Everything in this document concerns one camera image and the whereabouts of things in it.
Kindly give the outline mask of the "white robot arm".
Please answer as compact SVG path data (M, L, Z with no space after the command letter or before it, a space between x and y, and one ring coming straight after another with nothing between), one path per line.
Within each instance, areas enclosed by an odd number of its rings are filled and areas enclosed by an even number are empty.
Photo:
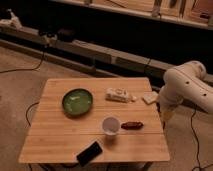
M160 116L167 122L184 99L192 101L208 114L213 114L213 87L206 84L206 68L199 61L189 61L168 69L163 76L165 85L158 94Z

